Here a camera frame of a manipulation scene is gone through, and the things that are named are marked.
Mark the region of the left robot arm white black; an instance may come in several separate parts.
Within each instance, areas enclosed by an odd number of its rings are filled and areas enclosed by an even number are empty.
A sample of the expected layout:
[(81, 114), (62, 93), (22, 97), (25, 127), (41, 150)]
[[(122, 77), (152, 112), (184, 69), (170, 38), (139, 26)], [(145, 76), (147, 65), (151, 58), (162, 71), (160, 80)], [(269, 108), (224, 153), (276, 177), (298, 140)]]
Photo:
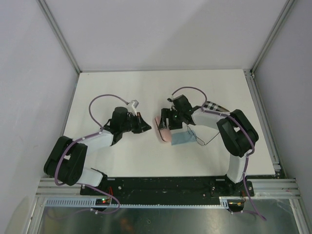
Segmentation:
[(124, 133), (141, 134), (151, 128), (139, 112), (133, 114), (125, 107), (116, 107), (112, 117), (99, 131), (76, 140), (59, 137), (43, 171), (52, 176), (58, 186), (90, 185), (93, 192), (102, 195), (108, 189), (108, 183), (103, 180), (104, 173), (85, 167), (86, 157), (101, 148), (115, 145)]

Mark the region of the pink glasses case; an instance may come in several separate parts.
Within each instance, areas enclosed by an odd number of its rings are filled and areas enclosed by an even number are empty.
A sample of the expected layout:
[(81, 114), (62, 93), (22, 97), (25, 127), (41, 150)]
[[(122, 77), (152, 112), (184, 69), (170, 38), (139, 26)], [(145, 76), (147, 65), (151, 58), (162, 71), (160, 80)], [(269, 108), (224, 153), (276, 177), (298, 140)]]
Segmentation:
[(169, 129), (162, 129), (159, 130), (159, 124), (160, 124), (160, 116), (156, 116), (154, 119), (155, 125), (156, 125), (156, 132), (159, 135), (159, 138), (161, 139), (161, 141), (165, 142), (165, 143), (171, 143), (172, 142), (172, 134), (171, 131)]

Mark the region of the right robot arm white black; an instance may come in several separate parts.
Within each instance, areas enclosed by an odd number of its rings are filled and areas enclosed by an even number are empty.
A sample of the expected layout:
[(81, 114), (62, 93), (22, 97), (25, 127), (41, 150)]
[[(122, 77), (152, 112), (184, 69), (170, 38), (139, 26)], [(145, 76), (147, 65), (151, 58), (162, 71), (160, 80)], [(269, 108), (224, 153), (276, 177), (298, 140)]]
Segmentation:
[(193, 107), (184, 95), (168, 99), (171, 108), (161, 109), (156, 125), (164, 140), (166, 130), (182, 129), (183, 124), (205, 126), (218, 130), (225, 148), (230, 153), (229, 168), (225, 175), (225, 191), (237, 195), (246, 186), (246, 171), (249, 157), (255, 152), (259, 136), (245, 114), (236, 109), (232, 112), (221, 111), (218, 105), (205, 102)]

